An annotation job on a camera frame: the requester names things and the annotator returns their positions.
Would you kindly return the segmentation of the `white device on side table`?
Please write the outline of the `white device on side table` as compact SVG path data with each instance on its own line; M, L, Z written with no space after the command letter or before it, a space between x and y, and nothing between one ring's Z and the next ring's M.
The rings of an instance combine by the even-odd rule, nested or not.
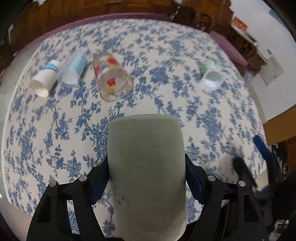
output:
M257 52L267 62L273 53L264 45L257 45Z

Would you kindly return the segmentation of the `white green yogurt cup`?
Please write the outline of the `white green yogurt cup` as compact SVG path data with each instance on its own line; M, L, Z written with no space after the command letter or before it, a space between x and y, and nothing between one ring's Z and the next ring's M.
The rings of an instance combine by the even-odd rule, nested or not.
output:
M208 60L202 64L201 74L201 83L210 89L219 88L225 80L224 74L212 60Z

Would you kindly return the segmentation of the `white paper cup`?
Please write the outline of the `white paper cup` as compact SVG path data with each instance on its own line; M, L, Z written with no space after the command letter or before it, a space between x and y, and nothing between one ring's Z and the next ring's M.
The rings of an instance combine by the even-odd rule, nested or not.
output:
M57 81L61 68L58 60L51 60L30 81L29 87L40 97L47 97Z

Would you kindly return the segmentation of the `wooden side table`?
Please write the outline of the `wooden side table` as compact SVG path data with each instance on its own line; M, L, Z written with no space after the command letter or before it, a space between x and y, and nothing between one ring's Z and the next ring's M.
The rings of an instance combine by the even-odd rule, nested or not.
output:
M245 58L254 75L258 74L262 66L267 64L267 60L260 54L256 43L234 25L231 25L228 40Z

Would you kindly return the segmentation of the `clear plastic blue-label cup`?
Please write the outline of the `clear plastic blue-label cup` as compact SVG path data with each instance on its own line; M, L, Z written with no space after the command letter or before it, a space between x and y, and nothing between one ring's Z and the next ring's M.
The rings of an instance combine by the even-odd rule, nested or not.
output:
M85 53L73 53L59 72L57 77L58 82L66 86L75 86L79 82L86 63L87 57Z

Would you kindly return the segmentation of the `blue floral tablecloth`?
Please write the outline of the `blue floral tablecloth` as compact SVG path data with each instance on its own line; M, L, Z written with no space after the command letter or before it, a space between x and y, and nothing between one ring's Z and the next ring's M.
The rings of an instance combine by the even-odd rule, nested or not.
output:
M40 97L30 81L51 60L87 56L74 87L57 84ZM100 97L93 56L112 54L134 80L125 97ZM224 74L217 89L201 83L202 64L212 60ZM185 152L192 162L224 182L236 182L234 156L243 157L254 177L266 163L253 143L264 137L245 82L226 53L205 32L170 22L101 21L48 37L20 75L8 104L1 163L10 204L33 216L50 181L75 181L107 153L109 123L138 114L169 114L180 121Z

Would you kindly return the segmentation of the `white wall cabinet door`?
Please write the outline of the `white wall cabinet door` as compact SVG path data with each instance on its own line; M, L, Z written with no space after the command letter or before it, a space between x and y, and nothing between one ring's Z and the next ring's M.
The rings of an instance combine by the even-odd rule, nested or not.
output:
M271 55L267 60L267 64L261 67L259 73L266 86L269 86L274 80L277 80L277 78L284 73L284 70L277 61L276 57Z

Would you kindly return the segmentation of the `flower-printed drinking glass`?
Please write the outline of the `flower-printed drinking glass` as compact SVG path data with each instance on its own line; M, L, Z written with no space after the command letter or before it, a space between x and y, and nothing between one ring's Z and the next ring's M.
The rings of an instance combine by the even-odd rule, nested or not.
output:
M109 52L94 55L92 66L100 96L105 101L119 100L132 90L133 78Z

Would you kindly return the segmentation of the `cream steel tumbler cup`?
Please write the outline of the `cream steel tumbler cup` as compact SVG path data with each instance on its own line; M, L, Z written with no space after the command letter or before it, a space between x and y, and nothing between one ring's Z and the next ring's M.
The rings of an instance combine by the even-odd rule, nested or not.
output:
M116 232L124 240L178 240L187 225L185 150L179 119L112 120L107 156Z

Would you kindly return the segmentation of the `red gift box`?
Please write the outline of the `red gift box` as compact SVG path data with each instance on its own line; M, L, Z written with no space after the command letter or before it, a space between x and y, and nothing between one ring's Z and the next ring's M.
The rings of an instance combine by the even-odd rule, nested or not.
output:
M235 27L236 29L246 32L247 31L247 24L245 24L243 21L241 21L238 17L234 17L232 20L232 26Z

